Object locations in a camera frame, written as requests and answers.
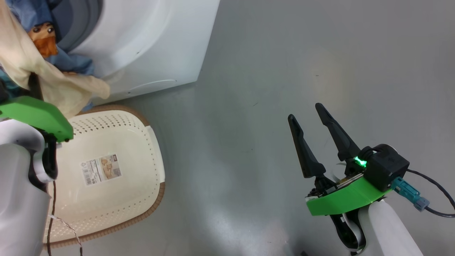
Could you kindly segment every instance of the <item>green plastic part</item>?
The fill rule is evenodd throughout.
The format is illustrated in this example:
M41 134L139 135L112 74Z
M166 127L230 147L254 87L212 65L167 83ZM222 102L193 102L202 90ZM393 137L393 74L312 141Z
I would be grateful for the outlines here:
M56 106L29 96L0 104L0 118L15 119L54 134L57 142L73 139L73 127Z
M307 207L313 216L342 214L369 205L390 191L381 192L361 177L340 190L308 201Z

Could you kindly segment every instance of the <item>black cable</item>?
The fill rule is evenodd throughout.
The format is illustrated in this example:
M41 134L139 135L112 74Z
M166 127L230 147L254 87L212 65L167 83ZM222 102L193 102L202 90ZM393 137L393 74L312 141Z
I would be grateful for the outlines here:
M414 170L410 170L408 169L408 172L410 173L413 173L413 174L416 174L418 176L421 176L423 177L424 179L426 179L427 181L431 182L432 184L434 184L436 187L438 187L439 190L442 191L442 193L444 193L444 195L447 197L447 199L449 199L450 201L450 204L452 205L452 207L454 208L455 210L455 201L453 200L453 198L451 197L451 195L447 192L447 190L445 190L439 183L437 183L434 179L428 177L427 175L425 174L421 174L420 172L418 171L414 171ZM442 212L438 212L436 210L433 210L432 208L430 207L425 207L425 210L429 211L430 213L434 214L434 215L438 215L438 216L441 216L441 217L445 217L445 218L455 218L455 214L448 214L448 213L442 213Z
M52 212L51 214L54 215L56 213L56 200L57 200L57 189L56 189L56 182L55 180L52 182L52 184L54 185L54 200L52 201ZM51 230L52 230L52 223L54 222L54 219L51 218L51 220L49 221L49 228L47 230L47 243L46 243L46 247L47 247L47 254L49 256L52 256L51 254Z
M445 218L455 218L455 214L447 214L447 213L442 213L442 212L438 212L436 210L433 210L431 209L430 207L425 207L425 210L431 212L432 214L434 215L438 215L438 216L441 216L441 217L445 217Z

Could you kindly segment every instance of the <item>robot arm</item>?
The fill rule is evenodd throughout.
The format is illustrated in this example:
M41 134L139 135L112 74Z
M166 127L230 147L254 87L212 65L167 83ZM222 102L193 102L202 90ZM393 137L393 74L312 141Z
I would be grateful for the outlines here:
M409 162L385 144L360 150L322 104L317 103L316 110L330 131L339 160L346 162L346 177L335 183L324 175L325 168L305 142L299 123L289 115L303 176L315 177L315 188L306 197L311 214L330 216L351 255L422 255L395 211L382 200L391 189L403 189L420 211L428 205L418 191L401 182Z
M22 96L0 104L0 255L38 256L57 177L56 143L73 138L53 105Z

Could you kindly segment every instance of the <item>green led light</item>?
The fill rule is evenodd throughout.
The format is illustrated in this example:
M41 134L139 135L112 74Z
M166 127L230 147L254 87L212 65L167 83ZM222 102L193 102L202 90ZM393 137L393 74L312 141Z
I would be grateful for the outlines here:
M367 167L367 161L362 161L358 157L355 157L354 160L357 162L358 165L361 165L363 167Z

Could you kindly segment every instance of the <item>teal connector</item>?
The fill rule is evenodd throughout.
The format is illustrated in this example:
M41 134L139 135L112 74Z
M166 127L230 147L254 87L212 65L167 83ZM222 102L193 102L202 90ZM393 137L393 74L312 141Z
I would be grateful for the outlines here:
M397 177L394 181L392 181L390 189L409 200L420 212L425 210L425 207L430 204L427 199L420 196L420 192L418 190L401 177Z

